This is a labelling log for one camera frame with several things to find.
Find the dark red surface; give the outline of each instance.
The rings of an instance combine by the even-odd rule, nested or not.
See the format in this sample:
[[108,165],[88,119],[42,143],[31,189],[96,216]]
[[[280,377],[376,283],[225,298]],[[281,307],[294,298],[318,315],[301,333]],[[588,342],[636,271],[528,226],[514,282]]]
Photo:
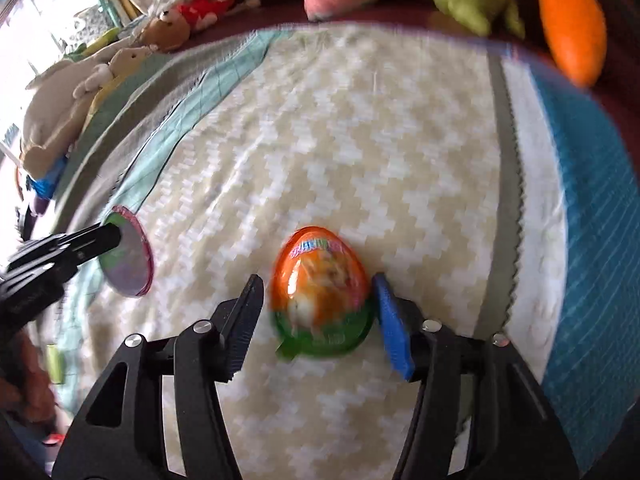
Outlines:
[[[533,53],[548,56],[538,0],[517,0],[526,24],[527,39],[522,44]],[[599,0],[607,17],[608,48],[602,76],[593,89],[594,97],[612,116],[640,174],[640,46],[630,19],[640,16],[630,0]],[[194,37],[185,47],[221,40],[248,30],[281,23],[308,23],[302,0],[262,0],[263,7],[220,20],[214,27]],[[377,4],[336,18],[334,21],[373,22],[398,27],[439,30],[465,34],[448,17],[436,12],[432,0],[380,0]],[[494,39],[521,43],[497,23]]]

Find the pink-rimmed disc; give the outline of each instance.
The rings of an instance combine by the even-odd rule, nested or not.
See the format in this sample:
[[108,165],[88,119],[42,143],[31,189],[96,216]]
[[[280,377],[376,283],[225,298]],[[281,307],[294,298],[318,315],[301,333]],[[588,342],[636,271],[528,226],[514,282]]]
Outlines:
[[126,207],[117,205],[104,223],[116,225],[122,236],[115,249],[98,257],[105,279],[123,296],[144,296],[154,278],[154,258],[140,222]]

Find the brown plush toy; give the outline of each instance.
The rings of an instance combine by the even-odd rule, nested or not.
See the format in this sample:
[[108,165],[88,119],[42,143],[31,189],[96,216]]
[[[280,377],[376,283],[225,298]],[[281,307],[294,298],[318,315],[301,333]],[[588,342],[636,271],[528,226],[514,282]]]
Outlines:
[[139,44],[155,45],[160,52],[180,48],[192,32],[204,30],[223,15],[260,6],[260,0],[245,0],[235,6],[236,0],[166,0],[149,12],[138,39]]

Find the human hand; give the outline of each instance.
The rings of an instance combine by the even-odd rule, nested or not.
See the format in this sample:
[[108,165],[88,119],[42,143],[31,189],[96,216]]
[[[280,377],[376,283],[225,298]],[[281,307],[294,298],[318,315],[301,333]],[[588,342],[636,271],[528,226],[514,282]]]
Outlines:
[[24,366],[22,391],[0,378],[0,409],[14,410],[20,407],[21,414],[30,422],[44,422],[54,415],[55,398],[50,389],[49,374],[40,368],[38,351],[24,332],[19,338],[20,358]]

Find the beige and white patterned fabric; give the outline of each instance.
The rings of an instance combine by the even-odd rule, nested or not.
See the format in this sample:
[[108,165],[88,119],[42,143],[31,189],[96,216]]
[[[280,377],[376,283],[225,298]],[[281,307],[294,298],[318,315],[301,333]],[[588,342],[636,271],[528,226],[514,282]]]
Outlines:
[[[484,50],[353,26],[278,40],[178,144],[140,209],[154,283],[139,299],[103,287],[84,327],[84,387],[129,333],[175,335],[252,272],[267,280],[287,237],[313,224],[471,335],[495,238],[494,115]],[[377,325],[338,359],[283,362],[277,345],[267,303],[243,370],[218,387],[244,478],[388,479],[417,385],[392,371]]]

